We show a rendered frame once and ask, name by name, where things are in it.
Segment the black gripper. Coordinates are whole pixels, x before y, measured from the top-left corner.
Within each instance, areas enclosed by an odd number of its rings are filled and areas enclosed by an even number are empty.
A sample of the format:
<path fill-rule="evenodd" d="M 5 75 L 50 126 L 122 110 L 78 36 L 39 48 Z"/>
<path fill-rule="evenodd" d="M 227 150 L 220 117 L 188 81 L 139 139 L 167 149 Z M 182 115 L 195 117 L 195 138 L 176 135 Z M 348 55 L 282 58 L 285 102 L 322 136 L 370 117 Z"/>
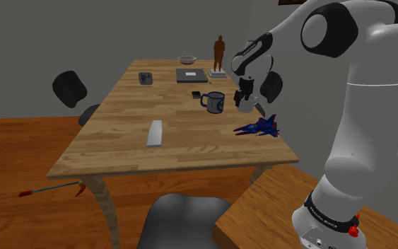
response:
<path fill-rule="evenodd" d="M 238 84 L 239 84 L 240 90 L 236 91 L 234 94 L 234 97 L 233 97 L 236 107 L 240 106 L 240 101 L 242 99 L 242 93 L 244 93 L 244 97 L 243 97 L 244 100 L 248 101 L 250 99 L 250 95 L 253 92 L 253 88 L 254 88 L 254 80 L 240 78 Z"/>

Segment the white cup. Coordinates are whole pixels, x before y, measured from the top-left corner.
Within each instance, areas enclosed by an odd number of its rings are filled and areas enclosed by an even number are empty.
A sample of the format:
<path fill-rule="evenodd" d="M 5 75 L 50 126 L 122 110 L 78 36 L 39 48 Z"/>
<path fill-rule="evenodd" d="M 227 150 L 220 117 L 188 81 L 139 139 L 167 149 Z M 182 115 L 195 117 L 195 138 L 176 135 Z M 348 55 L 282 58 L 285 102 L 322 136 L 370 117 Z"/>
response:
<path fill-rule="evenodd" d="M 239 106 L 237 106 L 237 109 L 239 112 L 249 113 L 253 111 L 256 104 L 257 97 L 251 95 L 247 100 L 245 100 L 245 97 L 242 97 L 240 99 Z"/>

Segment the blue mug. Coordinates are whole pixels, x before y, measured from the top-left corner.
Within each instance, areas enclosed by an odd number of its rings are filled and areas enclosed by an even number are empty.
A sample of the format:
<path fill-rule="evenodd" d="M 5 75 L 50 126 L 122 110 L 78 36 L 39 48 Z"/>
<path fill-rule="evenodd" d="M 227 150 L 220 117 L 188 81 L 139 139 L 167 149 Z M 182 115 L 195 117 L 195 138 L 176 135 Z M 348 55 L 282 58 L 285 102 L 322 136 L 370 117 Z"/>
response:
<path fill-rule="evenodd" d="M 200 104 L 212 114 L 219 114 L 223 112 L 223 105 L 225 94 L 218 91 L 203 93 L 200 98 Z"/>

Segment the black office chair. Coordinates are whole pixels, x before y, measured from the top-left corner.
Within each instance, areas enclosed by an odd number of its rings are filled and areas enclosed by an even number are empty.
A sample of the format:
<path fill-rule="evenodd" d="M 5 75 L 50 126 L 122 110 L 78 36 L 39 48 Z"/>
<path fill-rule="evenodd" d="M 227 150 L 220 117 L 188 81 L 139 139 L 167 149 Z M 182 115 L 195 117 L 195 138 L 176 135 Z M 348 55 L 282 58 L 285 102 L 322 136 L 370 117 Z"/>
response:
<path fill-rule="evenodd" d="M 269 104 L 276 100 L 281 93 L 282 88 L 283 80 L 280 75 L 274 71 L 270 71 L 259 87 L 259 95 L 255 105 L 262 117 L 270 117 L 270 115 L 267 113 L 267 108 Z"/>
<path fill-rule="evenodd" d="M 81 113 L 78 124 L 84 126 L 98 109 L 100 104 L 92 105 L 85 110 L 81 108 L 79 102 L 83 100 L 88 91 L 75 71 L 69 70 L 60 73 L 52 83 L 54 94 L 68 108 L 77 108 Z"/>

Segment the blue toy jet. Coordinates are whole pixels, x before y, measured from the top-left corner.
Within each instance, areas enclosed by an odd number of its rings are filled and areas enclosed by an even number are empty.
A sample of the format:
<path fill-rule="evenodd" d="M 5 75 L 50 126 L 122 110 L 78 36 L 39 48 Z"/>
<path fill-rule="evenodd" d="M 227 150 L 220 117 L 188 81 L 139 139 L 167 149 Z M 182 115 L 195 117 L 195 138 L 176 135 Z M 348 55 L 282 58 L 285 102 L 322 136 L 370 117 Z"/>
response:
<path fill-rule="evenodd" d="M 271 135 L 277 137 L 279 135 L 278 125 L 275 122 L 276 114 L 273 114 L 269 119 L 260 117 L 257 122 L 253 124 L 247 124 L 243 127 L 234 129 L 236 136 L 255 134 L 256 136 Z"/>

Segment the brown human figure on base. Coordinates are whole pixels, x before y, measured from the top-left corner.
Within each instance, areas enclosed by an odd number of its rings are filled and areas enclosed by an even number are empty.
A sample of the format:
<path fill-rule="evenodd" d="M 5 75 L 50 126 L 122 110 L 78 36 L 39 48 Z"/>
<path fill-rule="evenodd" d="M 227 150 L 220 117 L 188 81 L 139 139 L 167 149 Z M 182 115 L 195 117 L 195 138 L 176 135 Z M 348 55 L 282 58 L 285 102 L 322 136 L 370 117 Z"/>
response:
<path fill-rule="evenodd" d="M 219 35 L 217 41 L 213 46 L 213 68 L 208 71 L 211 78 L 226 78 L 226 73 L 222 69 L 223 56 L 226 46 L 223 41 L 223 36 Z"/>

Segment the dark grey book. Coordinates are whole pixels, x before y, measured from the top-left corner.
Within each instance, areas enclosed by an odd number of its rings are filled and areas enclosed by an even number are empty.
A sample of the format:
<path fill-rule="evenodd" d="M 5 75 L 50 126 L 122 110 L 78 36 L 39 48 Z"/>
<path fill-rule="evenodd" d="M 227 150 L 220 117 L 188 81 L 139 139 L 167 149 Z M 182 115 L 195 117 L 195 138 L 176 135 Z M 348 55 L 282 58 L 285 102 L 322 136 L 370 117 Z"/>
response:
<path fill-rule="evenodd" d="M 203 69 L 176 69 L 178 83 L 207 83 Z"/>

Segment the grey flat bar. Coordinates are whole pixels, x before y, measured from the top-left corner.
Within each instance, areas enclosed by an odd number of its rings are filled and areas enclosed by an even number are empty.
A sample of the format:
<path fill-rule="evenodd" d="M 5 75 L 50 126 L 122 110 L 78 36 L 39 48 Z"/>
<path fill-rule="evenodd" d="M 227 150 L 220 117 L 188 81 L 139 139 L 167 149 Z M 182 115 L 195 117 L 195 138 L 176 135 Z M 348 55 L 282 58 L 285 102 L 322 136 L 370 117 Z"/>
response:
<path fill-rule="evenodd" d="M 161 120 L 153 120 L 148 131 L 146 146 L 161 147 L 163 140 L 163 123 Z"/>

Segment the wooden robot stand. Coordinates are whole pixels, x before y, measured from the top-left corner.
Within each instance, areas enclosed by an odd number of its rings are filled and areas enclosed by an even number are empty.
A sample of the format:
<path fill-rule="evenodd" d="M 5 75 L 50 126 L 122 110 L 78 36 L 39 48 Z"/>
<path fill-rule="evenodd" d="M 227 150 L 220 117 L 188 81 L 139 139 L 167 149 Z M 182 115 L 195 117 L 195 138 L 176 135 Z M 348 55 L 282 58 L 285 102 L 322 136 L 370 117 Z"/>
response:
<path fill-rule="evenodd" d="M 215 223 L 221 249 L 303 249 L 291 220 L 318 180 L 291 165 L 266 170 Z M 368 207 L 359 211 L 368 249 L 398 249 L 398 224 Z"/>

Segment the wooden table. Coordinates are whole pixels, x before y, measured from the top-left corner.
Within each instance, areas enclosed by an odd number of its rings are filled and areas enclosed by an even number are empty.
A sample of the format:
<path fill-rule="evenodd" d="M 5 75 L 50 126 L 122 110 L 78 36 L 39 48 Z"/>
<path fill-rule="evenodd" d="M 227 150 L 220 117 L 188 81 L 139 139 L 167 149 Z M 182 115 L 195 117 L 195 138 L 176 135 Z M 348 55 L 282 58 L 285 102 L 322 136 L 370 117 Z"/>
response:
<path fill-rule="evenodd" d="M 87 185 L 105 215 L 112 249 L 120 249 L 119 225 L 107 177 L 158 173 L 162 193 L 195 195 L 202 172 L 251 166 L 257 178 L 269 166 L 298 161 L 279 137 L 235 135 L 234 129 L 255 122 L 259 113 L 238 112 L 231 78 L 178 83 L 179 68 L 174 59 L 133 61 L 47 174 L 50 180 L 78 178 Z M 139 72 L 152 73 L 153 84 L 141 85 Z M 208 112 L 192 91 L 224 93 L 223 112 Z M 148 148 L 153 120 L 163 123 L 162 146 Z"/>

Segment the grey chair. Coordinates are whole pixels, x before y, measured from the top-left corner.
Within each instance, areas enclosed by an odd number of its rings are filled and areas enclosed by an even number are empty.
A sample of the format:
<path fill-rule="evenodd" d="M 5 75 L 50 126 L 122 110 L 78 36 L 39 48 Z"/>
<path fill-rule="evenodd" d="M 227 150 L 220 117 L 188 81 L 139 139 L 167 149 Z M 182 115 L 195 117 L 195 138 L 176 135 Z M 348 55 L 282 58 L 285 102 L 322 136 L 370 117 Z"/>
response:
<path fill-rule="evenodd" d="M 217 197 L 163 195 L 149 209 L 136 249 L 221 249 L 213 228 L 230 207 Z"/>

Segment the red and blue arrow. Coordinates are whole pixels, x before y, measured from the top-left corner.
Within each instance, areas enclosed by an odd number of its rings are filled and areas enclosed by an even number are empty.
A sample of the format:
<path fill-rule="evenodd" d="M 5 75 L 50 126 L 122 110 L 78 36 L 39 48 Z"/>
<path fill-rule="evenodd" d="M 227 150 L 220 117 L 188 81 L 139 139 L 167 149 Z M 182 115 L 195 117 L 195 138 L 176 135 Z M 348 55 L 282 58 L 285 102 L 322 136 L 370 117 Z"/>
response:
<path fill-rule="evenodd" d="M 41 188 L 41 189 L 37 189 L 37 190 L 23 191 L 23 192 L 20 192 L 18 194 L 18 196 L 19 197 L 25 197 L 25 196 L 28 196 L 28 195 L 32 195 L 32 194 L 34 194 L 36 192 L 44 192 L 44 191 L 47 191 L 47 190 L 53 190 L 53 189 L 57 189 L 57 188 L 61 188 L 61 187 L 67 187 L 67 186 L 71 186 L 71 185 L 78 185 L 79 186 L 79 191 L 76 193 L 75 197 L 79 196 L 87 188 L 86 184 L 82 180 L 79 180 L 79 181 L 74 181 L 74 182 L 71 182 L 71 183 L 65 183 L 65 184 L 61 184 L 61 185 L 45 187 L 45 188 Z"/>

